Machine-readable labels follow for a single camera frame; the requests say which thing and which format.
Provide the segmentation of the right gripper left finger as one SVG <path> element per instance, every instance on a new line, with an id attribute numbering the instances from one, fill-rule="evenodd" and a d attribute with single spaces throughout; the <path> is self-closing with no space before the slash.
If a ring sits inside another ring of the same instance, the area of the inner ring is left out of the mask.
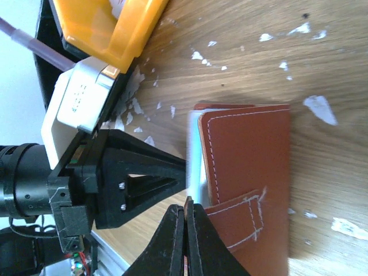
<path id="1" fill-rule="evenodd" d="M 124 275 L 183 275 L 184 230 L 183 207 L 170 205 L 148 246 Z"/>

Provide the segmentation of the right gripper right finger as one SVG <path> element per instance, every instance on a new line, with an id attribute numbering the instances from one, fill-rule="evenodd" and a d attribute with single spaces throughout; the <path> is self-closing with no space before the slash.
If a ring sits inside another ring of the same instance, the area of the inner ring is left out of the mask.
<path id="1" fill-rule="evenodd" d="M 229 252 L 204 208 L 186 202 L 186 256 L 189 275 L 248 275 Z"/>

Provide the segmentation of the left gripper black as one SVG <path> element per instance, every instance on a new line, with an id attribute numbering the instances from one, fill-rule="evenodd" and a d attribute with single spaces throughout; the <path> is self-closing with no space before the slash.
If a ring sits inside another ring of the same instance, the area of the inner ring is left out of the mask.
<path id="1" fill-rule="evenodd" d="M 186 187 L 186 162 L 119 130 L 78 131 L 47 180 L 64 253 L 83 237 L 118 228 Z"/>

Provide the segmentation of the brown leather card holder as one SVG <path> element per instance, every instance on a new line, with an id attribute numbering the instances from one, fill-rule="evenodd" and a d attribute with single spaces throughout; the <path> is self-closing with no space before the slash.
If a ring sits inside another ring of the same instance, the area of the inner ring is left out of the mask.
<path id="1" fill-rule="evenodd" d="M 251 275 L 287 275 L 290 107 L 200 102 L 189 112 L 187 194 Z"/>

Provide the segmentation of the black bin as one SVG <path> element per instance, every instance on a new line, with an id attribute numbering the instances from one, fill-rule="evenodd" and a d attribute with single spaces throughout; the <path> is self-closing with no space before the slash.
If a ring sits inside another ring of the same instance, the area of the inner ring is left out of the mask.
<path id="1" fill-rule="evenodd" d="M 36 27 L 36 38 L 74 62 L 80 61 L 82 57 L 88 57 L 86 53 L 77 50 L 75 47 L 66 45 L 61 35 L 59 23 L 55 20 L 55 16 L 56 12 L 53 4 L 50 3 L 50 1 L 41 1 Z M 62 74 L 62 71 L 36 55 L 34 56 L 34 62 L 39 78 L 44 107 L 45 110 L 47 110 L 55 84 L 59 75 Z M 97 128 L 106 125 L 113 116 L 118 116 L 126 111 L 127 102 L 135 96 L 140 82 L 140 70 L 139 66 L 136 64 L 131 65 L 127 73 L 118 75 L 99 115 L 96 125 Z"/>

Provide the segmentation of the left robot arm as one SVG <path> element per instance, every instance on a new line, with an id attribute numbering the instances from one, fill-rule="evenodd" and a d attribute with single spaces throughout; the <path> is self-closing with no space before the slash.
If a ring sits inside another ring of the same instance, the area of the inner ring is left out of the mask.
<path id="1" fill-rule="evenodd" d="M 92 228 L 118 228 L 182 191 L 186 162 L 125 132 L 78 131 L 56 167 L 44 145 L 1 148 L 1 274 L 35 275 L 84 250 Z"/>

